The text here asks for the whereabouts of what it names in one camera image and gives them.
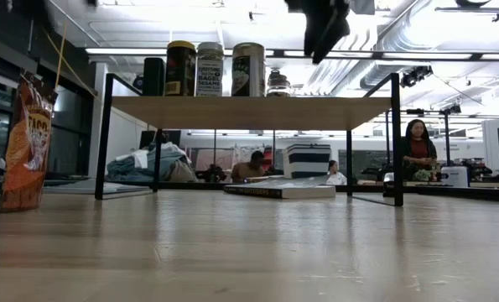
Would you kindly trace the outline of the small black white device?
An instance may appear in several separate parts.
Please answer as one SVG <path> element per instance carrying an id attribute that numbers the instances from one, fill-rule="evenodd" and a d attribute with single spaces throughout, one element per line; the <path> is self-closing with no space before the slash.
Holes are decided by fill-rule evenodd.
<path id="1" fill-rule="evenodd" d="M 384 197 L 394 197 L 394 186 L 395 186 L 395 181 L 394 181 L 394 173 L 393 172 L 387 172 L 382 179 L 382 184 L 383 184 L 383 193 L 382 195 Z"/>

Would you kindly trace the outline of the orange taco seasoning packet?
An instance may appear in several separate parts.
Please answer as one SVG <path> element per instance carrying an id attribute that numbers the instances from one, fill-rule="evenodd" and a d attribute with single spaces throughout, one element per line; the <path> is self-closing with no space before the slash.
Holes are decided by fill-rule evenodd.
<path id="1" fill-rule="evenodd" d="M 1 213 L 29 211 L 40 206 L 57 96 L 34 74 L 21 71 L 5 153 Z"/>

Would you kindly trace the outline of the brown-lidded round spice can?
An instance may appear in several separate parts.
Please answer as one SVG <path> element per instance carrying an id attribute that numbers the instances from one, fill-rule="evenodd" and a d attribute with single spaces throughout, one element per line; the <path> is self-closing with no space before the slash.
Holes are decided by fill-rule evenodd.
<path id="1" fill-rule="evenodd" d="M 232 52 L 231 95 L 264 96 L 265 48 L 257 43 L 237 44 Z"/>

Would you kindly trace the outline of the white appliance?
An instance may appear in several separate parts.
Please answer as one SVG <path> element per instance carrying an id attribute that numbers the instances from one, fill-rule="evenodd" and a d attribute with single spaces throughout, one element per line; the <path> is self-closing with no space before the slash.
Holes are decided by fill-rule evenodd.
<path id="1" fill-rule="evenodd" d="M 470 186 L 469 170 L 465 166 L 445 166 L 440 171 L 442 185 L 456 188 Z"/>

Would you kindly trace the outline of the black monitor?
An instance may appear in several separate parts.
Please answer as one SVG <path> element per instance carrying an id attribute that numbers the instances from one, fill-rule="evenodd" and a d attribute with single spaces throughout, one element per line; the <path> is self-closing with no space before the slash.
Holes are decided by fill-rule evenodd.
<path id="1" fill-rule="evenodd" d="M 139 149 L 151 149 L 156 144 L 157 132 L 154 130 L 146 130 L 141 132 L 141 137 L 139 140 Z M 162 143 L 172 143 L 179 146 L 181 137 L 180 130 L 163 130 L 162 131 Z"/>

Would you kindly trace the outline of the ceiling air duct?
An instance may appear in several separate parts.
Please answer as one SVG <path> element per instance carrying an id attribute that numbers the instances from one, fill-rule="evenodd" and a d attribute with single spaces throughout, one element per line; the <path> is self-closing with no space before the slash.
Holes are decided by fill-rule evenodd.
<path id="1" fill-rule="evenodd" d="M 427 13 L 425 8 L 408 10 L 390 29 L 379 35 L 372 50 L 409 52 L 433 49 L 437 43 L 429 42 L 428 35 L 421 33 L 419 15 L 424 13 Z M 399 70 L 400 67 L 371 60 L 330 60 L 316 67 L 303 92 L 328 96 L 351 88 L 369 90 L 389 73 Z"/>

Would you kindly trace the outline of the black paperback book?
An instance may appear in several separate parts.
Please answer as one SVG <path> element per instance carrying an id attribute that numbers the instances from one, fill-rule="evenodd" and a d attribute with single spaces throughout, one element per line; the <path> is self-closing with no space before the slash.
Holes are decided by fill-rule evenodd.
<path id="1" fill-rule="evenodd" d="M 234 195 L 272 199 L 335 198 L 336 195 L 336 187 L 327 185 L 324 176 L 298 179 L 270 178 L 254 183 L 225 185 L 223 191 Z"/>

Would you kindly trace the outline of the white-lidded glass seasoning jar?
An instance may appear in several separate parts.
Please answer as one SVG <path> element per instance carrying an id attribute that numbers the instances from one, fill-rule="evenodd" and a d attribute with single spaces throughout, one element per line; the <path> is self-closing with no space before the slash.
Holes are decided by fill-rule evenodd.
<path id="1" fill-rule="evenodd" d="M 204 42 L 197 47 L 196 96 L 222 96 L 224 49 L 216 42 Z"/>

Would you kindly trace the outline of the wooden shelf with black legs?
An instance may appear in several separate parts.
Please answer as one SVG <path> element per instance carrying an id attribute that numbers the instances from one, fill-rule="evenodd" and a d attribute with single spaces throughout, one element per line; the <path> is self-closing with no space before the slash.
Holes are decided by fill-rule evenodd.
<path id="1" fill-rule="evenodd" d="M 107 145 L 112 109 L 164 129 L 324 130 L 346 132 L 346 162 L 352 163 L 352 131 L 375 116 L 390 112 L 387 120 L 387 157 L 393 163 L 394 180 L 390 204 L 403 205 L 403 158 L 401 139 L 399 75 L 392 73 L 362 97 L 204 97 L 204 96 L 114 96 L 119 76 L 105 79 L 101 131 L 94 196 L 104 195 Z"/>

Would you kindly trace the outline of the black rig frame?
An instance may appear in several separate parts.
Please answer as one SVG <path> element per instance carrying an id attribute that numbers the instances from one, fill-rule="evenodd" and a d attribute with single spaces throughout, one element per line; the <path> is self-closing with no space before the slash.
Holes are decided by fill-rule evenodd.
<path id="1" fill-rule="evenodd" d="M 96 182 L 94 180 L 82 181 L 69 181 L 69 180 L 48 180 L 44 184 L 44 191 L 55 187 L 61 189 L 63 186 L 84 187 L 85 194 L 95 194 Z M 160 182 L 158 188 L 160 190 L 220 190 L 228 186 L 223 183 L 170 183 Z M 149 182 L 106 182 L 104 184 L 104 195 L 122 193 L 124 190 L 151 190 L 153 184 Z M 384 193 L 386 190 L 382 185 L 353 185 L 350 189 L 347 185 L 338 185 L 335 188 L 337 193 L 351 192 L 353 195 L 358 196 L 360 193 Z M 472 200 L 488 200 L 499 201 L 498 188 L 484 188 L 484 187 L 470 187 L 470 188 L 455 188 L 442 185 L 413 185 L 404 186 L 403 193 L 412 193 L 419 195 L 440 195 L 455 198 L 464 198 Z"/>

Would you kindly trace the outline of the black ceiling spotlights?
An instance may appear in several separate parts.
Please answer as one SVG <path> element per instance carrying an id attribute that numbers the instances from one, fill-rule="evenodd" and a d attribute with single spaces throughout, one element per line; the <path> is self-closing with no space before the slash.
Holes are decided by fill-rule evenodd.
<path id="1" fill-rule="evenodd" d="M 400 86 L 413 87 L 418 82 L 423 81 L 426 77 L 433 74 L 433 69 L 430 65 L 415 66 L 412 69 L 408 69 L 402 73 L 402 78 L 400 80 Z"/>

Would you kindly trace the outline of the dark green pepper tin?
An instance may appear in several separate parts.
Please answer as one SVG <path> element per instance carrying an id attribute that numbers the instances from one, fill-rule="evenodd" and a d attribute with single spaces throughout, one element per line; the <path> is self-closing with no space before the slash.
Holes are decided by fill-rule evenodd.
<path id="1" fill-rule="evenodd" d="M 143 66 L 143 94 L 162 96 L 164 94 L 165 63 L 161 58 L 146 58 Z"/>

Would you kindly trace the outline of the white navy striped box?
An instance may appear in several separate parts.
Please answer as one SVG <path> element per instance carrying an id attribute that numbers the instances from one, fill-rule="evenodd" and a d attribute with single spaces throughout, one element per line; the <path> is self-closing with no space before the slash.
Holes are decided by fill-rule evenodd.
<path id="1" fill-rule="evenodd" d="M 329 144 L 293 144 L 283 150 L 283 176 L 297 179 L 326 175 L 330 161 Z"/>

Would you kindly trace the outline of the red bag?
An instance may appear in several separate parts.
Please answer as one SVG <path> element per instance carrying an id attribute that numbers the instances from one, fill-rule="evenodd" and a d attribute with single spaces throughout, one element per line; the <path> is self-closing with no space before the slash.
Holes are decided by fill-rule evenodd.
<path id="1" fill-rule="evenodd" d="M 273 147 L 265 147 L 263 150 L 264 159 L 262 168 L 265 174 L 270 174 L 274 171 L 274 150 Z"/>

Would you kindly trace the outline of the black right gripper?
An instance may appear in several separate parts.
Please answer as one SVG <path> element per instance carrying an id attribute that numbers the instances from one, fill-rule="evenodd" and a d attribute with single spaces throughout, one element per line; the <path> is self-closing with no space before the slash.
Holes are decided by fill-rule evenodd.
<path id="1" fill-rule="evenodd" d="M 319 64 L 335 45 L 350 34 L 349 0 L 284 0 L 290 13 L 304 13 L 304 55 Z"/>

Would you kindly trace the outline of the person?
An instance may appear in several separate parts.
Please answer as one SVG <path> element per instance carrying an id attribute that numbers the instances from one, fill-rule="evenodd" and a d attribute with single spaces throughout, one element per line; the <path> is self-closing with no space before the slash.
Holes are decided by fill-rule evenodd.
<path id="1" fill-rule="evenodd" d="M 432 173 L 437 164 L 437 150 L 429 138 L 425 123 L 410 121 L 401 140 L 404 179 L 414 180 L 419 171 Z"/>
<path id="2" fill-rule="evenodd" d="M 338 163 L 331 160 L 328 164 L 327 185 L 347 185 L 347 178 L 338 170 Z"/>
<path id="3" fill-rule="evenodd" d="M 265 172 L 262 167 L 264 154 L 261 151 L 255 151 L 248 162 L 237 163 L 231 171 L 231 181 L 233 183 L 244 183 L 246 179 L 262 177 Z"/>

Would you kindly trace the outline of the grey ceiling box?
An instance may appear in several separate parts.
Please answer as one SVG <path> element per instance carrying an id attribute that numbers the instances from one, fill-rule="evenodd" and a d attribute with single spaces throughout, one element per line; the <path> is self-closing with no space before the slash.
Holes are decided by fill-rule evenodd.
<path id="1" fill-rule="evenodd" d="M 357 15 L 374 15 L 375 0 L 350 0 L 350 9 Z"/>

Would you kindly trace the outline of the black ceiling lamp fixture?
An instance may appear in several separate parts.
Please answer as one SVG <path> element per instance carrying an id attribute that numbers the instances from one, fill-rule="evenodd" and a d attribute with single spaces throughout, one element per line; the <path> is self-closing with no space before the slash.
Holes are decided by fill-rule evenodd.
<path id="1" fill-rule="evenodd" d="M 491 16 L 491 21 L 499 21 L 499 7 L 488 7 L 492 0 L 453 0 L 454 7 L 436 7 L 435 12 L 439 13 L 465 13 L 475 15 Z"/>

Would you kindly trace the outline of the pile of grey white laundry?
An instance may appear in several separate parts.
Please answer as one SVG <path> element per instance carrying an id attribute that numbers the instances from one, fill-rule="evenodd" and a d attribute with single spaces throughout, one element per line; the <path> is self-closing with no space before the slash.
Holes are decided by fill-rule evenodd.
<path id="1" fill-rule="evenodd" d="M 152 182 L 155 165 L 155 148 L 139 149 L 131 154 L 116 157 L 107 165 L 106 180 Z M 197 182 L 195 172 L 185 151 L 172 143 L 162 143 L 160 152 L 159 181 Z"/>

